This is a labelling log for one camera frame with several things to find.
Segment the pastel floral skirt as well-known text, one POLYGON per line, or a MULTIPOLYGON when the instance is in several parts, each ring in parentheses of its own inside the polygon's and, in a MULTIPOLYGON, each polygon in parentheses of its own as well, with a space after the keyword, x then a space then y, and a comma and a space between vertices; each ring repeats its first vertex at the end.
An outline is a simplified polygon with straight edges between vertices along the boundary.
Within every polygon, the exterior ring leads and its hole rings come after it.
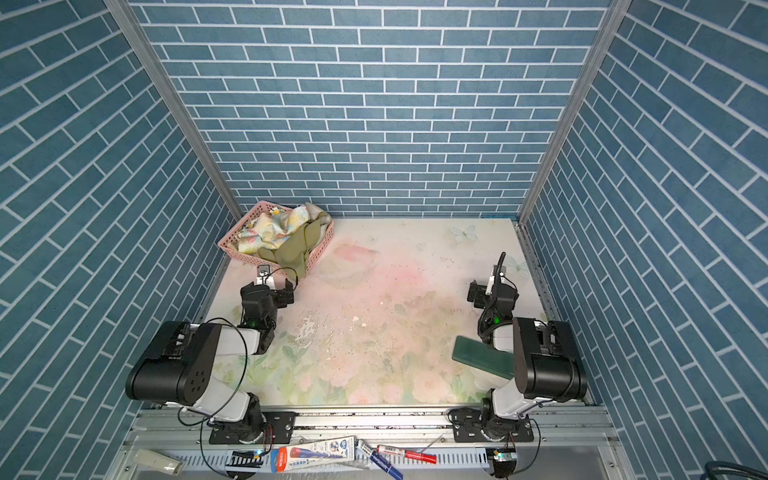
POLYGON ((292 210, 272 208, 248 221, 237 233, 236 250, 248 255, 255 255, 260 249, 276 250, 309 220, 306 206, 292 210))

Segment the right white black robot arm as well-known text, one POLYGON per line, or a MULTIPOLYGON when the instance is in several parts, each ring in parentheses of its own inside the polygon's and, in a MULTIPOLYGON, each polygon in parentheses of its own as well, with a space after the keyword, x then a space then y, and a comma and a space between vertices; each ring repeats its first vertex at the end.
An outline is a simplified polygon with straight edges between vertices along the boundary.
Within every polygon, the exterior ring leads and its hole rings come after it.
POLYGON ((486 365, 511 375, 482 400, 479 429, 499 441, 520 437, 530 411, 549 403, 582 401, 588 389, 578 345, 570 325, 514 314, 519 293, 499 276, 469 284, 467 301, 480 310, 477 336, 486 365))

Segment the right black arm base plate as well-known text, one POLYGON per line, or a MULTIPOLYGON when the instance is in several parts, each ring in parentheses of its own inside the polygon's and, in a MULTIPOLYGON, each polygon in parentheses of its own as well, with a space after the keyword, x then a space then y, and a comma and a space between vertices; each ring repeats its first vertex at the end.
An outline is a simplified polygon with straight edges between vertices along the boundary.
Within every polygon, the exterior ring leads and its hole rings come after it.
POLYGON ((529 421, 502 419, 480 409, 451 409, 447 412, 447 420, 456 443, 526 443, 534 440, 529 421))

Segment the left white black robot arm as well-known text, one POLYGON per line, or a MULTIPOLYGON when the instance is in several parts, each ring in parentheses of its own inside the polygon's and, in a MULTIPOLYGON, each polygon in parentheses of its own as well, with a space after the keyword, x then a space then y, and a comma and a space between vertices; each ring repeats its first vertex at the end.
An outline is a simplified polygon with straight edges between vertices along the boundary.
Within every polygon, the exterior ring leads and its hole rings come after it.
POLYGON ((212 445, 288 444, 296 414, 266 412, 242 389, 248 366, 274 340, 278 311, 294 302, 293 282, 276 289, 270 281, 241 288, 237 324, 221 317, 163 323, 128 374, 127 397, 187 408, 201 417, 197 425, 211 429, 212 445))

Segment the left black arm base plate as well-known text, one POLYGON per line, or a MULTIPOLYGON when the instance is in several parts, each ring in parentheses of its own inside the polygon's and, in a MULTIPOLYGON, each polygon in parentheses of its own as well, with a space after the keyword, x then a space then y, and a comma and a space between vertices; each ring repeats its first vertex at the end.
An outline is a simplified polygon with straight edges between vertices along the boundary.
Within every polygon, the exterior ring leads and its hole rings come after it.
POLYGON ((214 421, 210 424, 209 443, 287 445, 291 441, 296 419, 297 413, 293 411, 266 411, 247 415, 238 422, 214 421))

